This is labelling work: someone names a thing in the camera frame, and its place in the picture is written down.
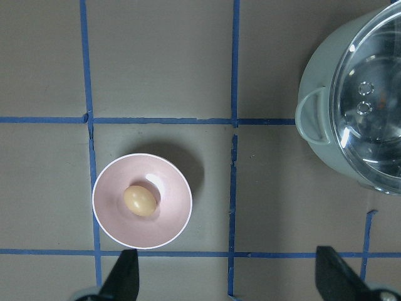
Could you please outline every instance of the blue tape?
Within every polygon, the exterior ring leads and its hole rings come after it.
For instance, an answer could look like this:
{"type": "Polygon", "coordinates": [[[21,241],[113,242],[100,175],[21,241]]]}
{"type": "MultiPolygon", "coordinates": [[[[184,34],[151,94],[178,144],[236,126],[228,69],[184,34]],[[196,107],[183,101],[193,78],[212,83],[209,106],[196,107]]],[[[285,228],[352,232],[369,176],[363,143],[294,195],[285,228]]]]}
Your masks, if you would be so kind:
{"type": "Polygon", "coordinates": [[[202,251],[139,251],[141,257],[228,257],[228,252],[202,251]]]}
{"type": "Polygon", "coordinates": [[[367,254],[368,258],[401,258],[401,252],[375,252],[367,254]]]}
{"type": "MultiPolygon", "coordinates": [[[[362,253],[342,252],[343,258],[361,258],[362,253]]],[[[235,252],[237,258],[315,258],[316,253],[263,253],[263,252],[235,252]]]]}
{"type": "Polygon", "coordinates": [[[231,124],[231,119],[97,117],[95,124],[231,124]]]}
{"type": "MultiPolygon", "coordinates": [[[[89,61],[89,39],[88,39],[88,22],[86,17],[86,2],[80,0],[80,13],[81,13],[81,40],[82,40],[82,57],[83,57],[83,76],[85,80],[85,100],[86,100],[86,113],[89,131],[89,164],[90,164],[90,179],[91,187],[96,181],[96,155],[95,147],[93,145],[93,102],[92,102],[92,87],[90,76],[90,61],[89,61]]],[[[102,259],[100,254],[100,233],[99,224],[92,214],[93,221],[93,248],[95,256],[95,273],[96,285],[102,285],[102,259]]]]}
{"type": "Polygon", "coordinates": [[[0,254],[10,255],[68,255],[93,256],[91,250],[35,250],[35,249],[0,249],[0,254]]]}
{"type": "Polygon", "coordinates": [[[361,274],[360,274],[362,280],[365,280],[366,278],[366,269],[368,265],[369,246],[370,246],[370,228],[372,227],[373,215],[375,215],[376,213],[377,210],[372,210],[369,211],[366,215],[365,237],[363,239],[363,256],[362,256],[361,274]]]}
{"type": "Polygon", "coordinates": [[[84,124],[86,114],[82,117],[0,117],[2,124],[84,124]]]}
{"type": "Polygon", "coordinates": [[[243,118],[238,120],[239,125],[295,125],[295,119],[257,119],[243,118]]]}
{"type": "Polygon", "coordinates": [[[229,249],[228,249],[228,295],[234,294],[234,257],[236,238],[236,193],[237,193],[237,149],[238,136],[232,136],[231,179],[230,179],[230,212],[229,212],[229,249]]]}
{"type": "Polygon", "coordinates": [[[238,49],[239,49],[239,12],[240,0],[234,0],[232,17],[232,50],[231,50],[231,123],[238,127],[238,49]]]}

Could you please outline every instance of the gray floor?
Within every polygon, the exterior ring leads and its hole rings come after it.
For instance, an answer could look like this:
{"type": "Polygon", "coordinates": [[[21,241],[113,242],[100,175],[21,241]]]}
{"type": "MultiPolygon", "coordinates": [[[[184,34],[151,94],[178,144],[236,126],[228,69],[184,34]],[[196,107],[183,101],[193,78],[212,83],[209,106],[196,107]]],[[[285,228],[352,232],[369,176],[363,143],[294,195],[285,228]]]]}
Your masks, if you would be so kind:
{"type": "MultiPolygon", "coordinates": [[[[341,24],[387,4],[242,0],[238,118],[293,119],[314,49],[341,24]]],[[[362,252],[372,209],[378,213],[370,251],[401,252],[400,198],[361,188],[326,167],[294,125],[100,123],[104,117],[229,121],[233,1],[87,0],[86,8],[85,16],[78,0],[1,5],[2,300],[67,300],[96,285],[94,253],[102,254],[104,279],[117,260],[108,256],[117,252],[106,251],[123,249],[102,231],[100,250],[94,246],[91,145],[82,117],[88,92],[97,173],[117,157],[149,152],[175,163],[194,193],[185,231],[154,250],[163,256],[142,253],[138,300],[230,300],[224,254],[234,134],[236,252],[312,253],[317,245],[362,252]],[[81,17],[91,87],[84,81],[81,17]],[[172,251],[209,255],[168,256],[172,251]]],[[[361,258],[346,261],[359,273],[361,258]]],[[[234,264],[234,294],[243,301],[321,300],[313,258],[237,256],[234,264]]],[[[400,278],[401,256],[368,260],[367,281],[401,291],[400,278]]]]}

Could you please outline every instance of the bowl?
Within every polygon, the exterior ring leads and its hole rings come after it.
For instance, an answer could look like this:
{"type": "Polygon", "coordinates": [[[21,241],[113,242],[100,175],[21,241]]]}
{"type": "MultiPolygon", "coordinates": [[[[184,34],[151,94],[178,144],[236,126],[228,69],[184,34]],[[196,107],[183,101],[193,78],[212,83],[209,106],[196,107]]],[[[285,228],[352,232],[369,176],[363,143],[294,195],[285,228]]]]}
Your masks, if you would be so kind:
{"type": "Polygon", "coordinates": [[[168,160],[152,154],[130,154],[109,163],[92,193],[95,217],[103,231],[129,248],[152,249],[175,240],[192,212],[192,194],[184,175],[168,160]],[[133,214],[123,200],[129,186],[142,186],[156,199],[155,212],[133,214]]]}

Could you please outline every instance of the pot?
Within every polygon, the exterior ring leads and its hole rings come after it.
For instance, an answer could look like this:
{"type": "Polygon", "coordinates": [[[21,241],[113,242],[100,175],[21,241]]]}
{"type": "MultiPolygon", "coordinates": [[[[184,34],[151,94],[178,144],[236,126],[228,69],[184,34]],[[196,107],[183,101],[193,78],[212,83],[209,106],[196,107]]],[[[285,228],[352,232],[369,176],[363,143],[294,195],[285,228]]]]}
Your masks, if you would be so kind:
{"type": "Polygon", "coordinates": [[[303,73],[295,123],[328,166],[401,194],[401,3],[322,42],[303,73]]]}

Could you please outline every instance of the egg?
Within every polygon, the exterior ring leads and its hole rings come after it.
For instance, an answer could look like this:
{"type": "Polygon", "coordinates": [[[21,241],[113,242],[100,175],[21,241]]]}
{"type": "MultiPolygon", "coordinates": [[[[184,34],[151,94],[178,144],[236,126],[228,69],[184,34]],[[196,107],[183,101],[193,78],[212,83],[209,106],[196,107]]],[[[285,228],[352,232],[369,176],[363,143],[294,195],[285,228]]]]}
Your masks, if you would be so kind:
{"type": "Polygon", "coordinates": [[[142,186],[130,186],[126,188],[123,198],[128,209],[139,216],[150,216],[155,212],[157,207],[153,194],[142,186]]]}

